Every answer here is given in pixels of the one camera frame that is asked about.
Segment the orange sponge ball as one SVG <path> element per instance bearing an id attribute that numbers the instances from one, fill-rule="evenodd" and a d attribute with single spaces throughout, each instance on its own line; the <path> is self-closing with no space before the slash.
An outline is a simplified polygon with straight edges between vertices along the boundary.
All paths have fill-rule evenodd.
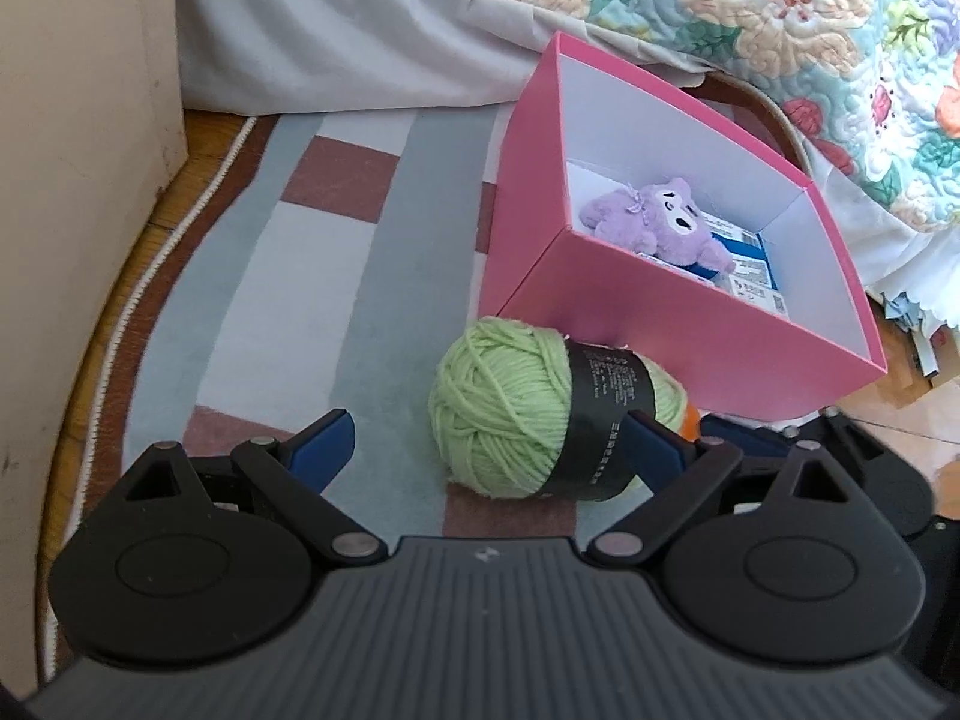
<path id="1" fill-rule="evenodd" d="M 700 437 L 700 419 L 700 411 L 698 411 L 692 403 L 688 403 L 679 434 L 685 440 L 690 440 L 690 442 L 697 440 L 697 438 Z"/>

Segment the green yarn ball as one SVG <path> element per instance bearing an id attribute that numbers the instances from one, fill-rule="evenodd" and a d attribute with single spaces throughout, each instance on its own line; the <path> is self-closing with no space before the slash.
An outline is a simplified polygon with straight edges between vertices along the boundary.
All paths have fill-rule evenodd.
<path id="1" fill-rule="evenodd" d="M 500 317 L 477 320 L 451 344 L 428 400 L 452 481 L 491 499 L 622 494 L 636 476 L 617 447 L 631 411 L 677 431 L 688 395 L 631 349 Z"/>

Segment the blue medicine box middle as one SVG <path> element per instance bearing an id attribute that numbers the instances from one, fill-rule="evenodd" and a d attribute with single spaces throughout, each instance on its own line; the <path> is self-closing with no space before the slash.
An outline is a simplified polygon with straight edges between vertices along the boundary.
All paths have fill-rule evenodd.
<path id="1" fill-rule="evenodd" d="M 776 289 L 768 288 L 768 286 L 763 286 L 763 284 L 755 283 L 752 280 L 737 277 L 737 275 L 732 275 L 732 273 L 718 273 L 713 283 L 715 283 L 719 289 L 722 289 L 724 293 L 732 296 L 732 298 L 747 302 L 747 304 L 758 307 L 758 309 L 761 310 L 766 310 L 766 312 L 775 314 L 775 316 L 784 317 L 785 319 L 789 317 L 786 302 L 784 302 L 781 294 L 779 294 Z"/>

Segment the blue medicine box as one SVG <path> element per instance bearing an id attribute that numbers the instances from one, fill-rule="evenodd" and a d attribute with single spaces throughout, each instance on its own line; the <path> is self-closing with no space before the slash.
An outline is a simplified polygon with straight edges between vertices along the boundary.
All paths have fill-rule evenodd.
<path id="1" fill-rule="evenodd" d="M 758 307 L 758 309 L 761 310 L 766 310 L 766 312 L 775 314 L 775 316 L 784 317 L 785 319 L 789 317 L 786 302 L 784 302 L 781 294 L 779 294 L 776 289 L 768 288 L 768 286 L 763 286 L 763 284 L 755 283 L 752 280 L 737 277 L 737 275 L 732 275 L 732 273 L 718 273 L 713 283 L 715 283 L 719 289 L 722 289 L 724 293 L 732 296 L 732 298 L 747 302 L 747 304 Z"/>
<path id="2" fill-rule="evenodd" d="M 776 286 L 766 250 L 750 232 L 734 234 L 732 238 L 719 231 L 711 232 L 711 242 L 700 252 L 697 265 L 711 275 L 734 275 L 766 288 Z"/>

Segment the grey paper scraps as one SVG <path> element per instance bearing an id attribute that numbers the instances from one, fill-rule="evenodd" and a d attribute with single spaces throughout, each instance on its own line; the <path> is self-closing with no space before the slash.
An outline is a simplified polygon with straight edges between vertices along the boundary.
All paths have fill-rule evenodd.
<path id="1" fill-rule="evenodd" d="M 905 293 L 887 298 L 885 294 L 871 291 L 869 296 L 882 307 L 884 319 L 895 323 L 907 335 L 919 372 L 932 388 L 957 379 L 960 366 L 957 327 L 941 322 Z"/>

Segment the checkered grey red rug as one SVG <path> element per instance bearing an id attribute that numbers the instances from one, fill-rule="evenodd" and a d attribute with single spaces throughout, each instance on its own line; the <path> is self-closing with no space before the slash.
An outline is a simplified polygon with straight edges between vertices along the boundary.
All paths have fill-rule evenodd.
<path id="1" fill-rule="evenodd" d="M 434 371 L 477 314 L 511 107 L 263 117 L 124 305 L 71 518 L 149 444 L 223 455 L 332 410 L 356 427 L 327 499 L 404 535 L 586 541 L 646 499 L 491 500 L 449 481 Z"/>

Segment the blue medicine box rear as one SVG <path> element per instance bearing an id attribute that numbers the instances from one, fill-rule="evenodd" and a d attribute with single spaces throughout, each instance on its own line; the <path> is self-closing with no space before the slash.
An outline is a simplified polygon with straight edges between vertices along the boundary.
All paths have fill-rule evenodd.
<path id="1" fill-rule="evenodd" d="M 711 275 L 734 275 L 766 288 L 776 286 L 766 250 L 750 232 L 734 234 L 732 238 L 719 231 L 711 232 L 711 242 L 700 252 L 697 265 Z"/>

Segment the purple plush toy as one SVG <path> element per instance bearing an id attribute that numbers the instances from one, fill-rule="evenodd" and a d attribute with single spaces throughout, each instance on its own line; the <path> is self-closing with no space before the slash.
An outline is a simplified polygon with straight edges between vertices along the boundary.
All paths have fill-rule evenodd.
<path id="1" fill-rule="evenodd" d="M 594 238 L 680 268 L 698 266 L 713 232 L 682 177 L 615 188 L 587 202 L 579 221 Z"/>

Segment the pink storage box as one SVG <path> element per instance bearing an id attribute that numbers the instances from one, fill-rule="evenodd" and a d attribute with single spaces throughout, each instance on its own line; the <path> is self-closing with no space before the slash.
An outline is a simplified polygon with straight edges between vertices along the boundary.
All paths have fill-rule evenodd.
<path id="1" fill-rule="evenodd" d="M 887 369 L 811 177 L 566 34 L 506 127 L 480 309 L 635 349 L 700 408 L 760 421 L 808 415 Z"/>

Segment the beige cabinet panel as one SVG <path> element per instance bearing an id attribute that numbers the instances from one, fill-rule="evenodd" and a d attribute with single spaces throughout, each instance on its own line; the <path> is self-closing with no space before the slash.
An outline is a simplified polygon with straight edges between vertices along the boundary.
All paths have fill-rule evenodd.
<path id="1" fill-rule="evenodd" d="M 53 450 L 89 339 L 185 161 L 174 0 L 2 0 L 2 681 L 37 683 Z"/>

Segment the white bed skirt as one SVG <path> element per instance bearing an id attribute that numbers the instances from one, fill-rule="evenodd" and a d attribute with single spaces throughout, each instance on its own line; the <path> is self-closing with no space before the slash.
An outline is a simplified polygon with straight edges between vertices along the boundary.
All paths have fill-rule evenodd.
<path id="1" fill-rule="evenodd" d="M 473 43 L 417 31 L 409 46 L 327 0 L 176 0 L 187 104 L 236 114 L 480 106 L 428 101 L 443 65 Z M 923 232 L 882 208 L 799 135 L 850 246 L 876 293 L 905 293 L 939 319 L 958 317 L 958 223 Z"/>

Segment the floral quilt bedspread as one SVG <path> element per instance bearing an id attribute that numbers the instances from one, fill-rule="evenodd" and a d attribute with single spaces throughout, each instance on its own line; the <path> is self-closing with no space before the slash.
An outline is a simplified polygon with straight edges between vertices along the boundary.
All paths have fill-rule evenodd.
<path id="1" fill-rule="evenodd" d="M 560 31 L 649 65 L 722 71 L 903 223 L 957 226 L 958 0 L 327 2 L 402 46 L 472 28 L 428 101 L 516 98 Z"/>

